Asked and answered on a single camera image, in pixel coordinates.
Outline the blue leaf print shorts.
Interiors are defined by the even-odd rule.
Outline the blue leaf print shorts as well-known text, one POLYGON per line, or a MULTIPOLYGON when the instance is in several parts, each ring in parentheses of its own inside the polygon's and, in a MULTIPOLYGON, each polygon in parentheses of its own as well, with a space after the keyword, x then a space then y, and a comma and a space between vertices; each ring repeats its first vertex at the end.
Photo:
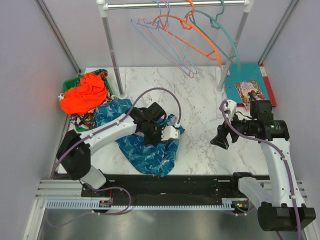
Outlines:
MULTIPOLYGON (((119 118, 131 107, 129 99, 114 99, 96 108, 96 126, 100 127, 119 118)), ((164 177, 174 168, 180 141, 169 139, 157 145, 145 144, 144 135, 136 133, 116 141, 120 151, 132 166, 144 175, 164 177)))

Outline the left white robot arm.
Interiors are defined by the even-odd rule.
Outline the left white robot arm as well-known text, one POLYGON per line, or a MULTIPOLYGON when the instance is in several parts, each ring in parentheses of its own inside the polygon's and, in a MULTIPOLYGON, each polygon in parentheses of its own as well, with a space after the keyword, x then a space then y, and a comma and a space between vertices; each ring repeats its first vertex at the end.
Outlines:
POLYGON ((91 163, 91 156, 104 146, 135 133, 144 135, 145 144, 162 141, 165 110, 156 102, 149 107, 132 107, 115 120, 90 130, 87 135, 69 130, 60 144, 56 157, 59 165, 73 181, 81 180, 92 186, 99 197, 106 196, 110 185, 102 171, 91 163))

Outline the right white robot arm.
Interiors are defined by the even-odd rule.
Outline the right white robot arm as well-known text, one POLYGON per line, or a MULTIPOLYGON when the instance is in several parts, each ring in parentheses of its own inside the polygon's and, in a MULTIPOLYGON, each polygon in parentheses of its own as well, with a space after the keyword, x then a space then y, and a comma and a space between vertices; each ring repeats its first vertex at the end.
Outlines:
POLYGON ((243 194, 257 209, 259 225, 266 232, 301 231, 316 219, 313 207, 306 205, 294 174, 290 154, 290 134, 283 120, 275 120, 269 100, 250 103, 250 118, 239 119, 237 104, 224 100, 219 106, 224 122, 217 127, 212 145, 229 148, 227 136, 232 143, 242 137, 259 144, 264 154, 271 192, 267 192, 250 173, 239 173, 229 184, 235 197, 243 194))

